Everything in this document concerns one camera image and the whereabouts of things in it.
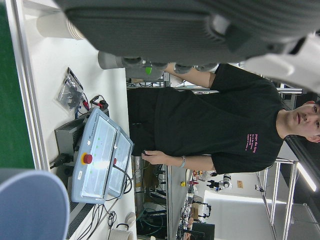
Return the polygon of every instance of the black pants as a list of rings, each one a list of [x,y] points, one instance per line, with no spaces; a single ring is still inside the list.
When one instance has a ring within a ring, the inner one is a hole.
[[[134,156],[141,156],[143,150],[156,150],[155,110],[159,90],[140,87],[127,91],[129,131],[134,143]]]

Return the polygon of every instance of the plastic bag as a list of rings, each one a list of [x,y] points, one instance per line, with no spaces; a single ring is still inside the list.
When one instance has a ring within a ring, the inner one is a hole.
[[[78,111],[83,92],[84,88],[68,67],[56,100],[67,112],[75,114]]]

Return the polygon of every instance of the man's arm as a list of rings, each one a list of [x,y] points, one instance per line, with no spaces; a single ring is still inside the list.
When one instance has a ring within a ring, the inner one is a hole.
[[[214,79],[216,77],[216,74],[212,72],[198,71],[194,67],[185,74],[178,74],[175,72],[174,67],[174,63],[169,63],[164,71],[178,78],[186,80],[189,83],[208,89],[211,88],[212,83],[214,82]]]
[[[183,161],[181,156],[169,156],[162,151],[145,151],[147,155],[142,153],[142,159],[151,164],[165,164],[168,166],[180,167]],[[185,169],[196,171],[215,171],[215,166],[212,162],[211,156],[186,156]]]

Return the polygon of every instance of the black t-shirt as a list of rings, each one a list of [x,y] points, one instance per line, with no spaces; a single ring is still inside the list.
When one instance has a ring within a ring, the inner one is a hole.
[[[194,94],[165,87],[155,109],[155,147],[170,156],[211,155],[218,174],[261,171],[283,139],[276,119],[284,108],[272,82],[221,64],[211,87]]]

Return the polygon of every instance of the ceiling light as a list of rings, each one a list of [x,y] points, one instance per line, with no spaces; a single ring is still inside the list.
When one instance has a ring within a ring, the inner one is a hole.
[[[315,182],[311,179],[311,177],[309,176],[309,174],[307,173],[307,171],[304,169],[304,167],[301,165],[300,162],[298,162],[297,167],[300,173],[302,174],[302,176],[304,177],[304,179],[306,180],[306,182],[309,184],[310,188],[315,192],[317,190],[317,186]]]

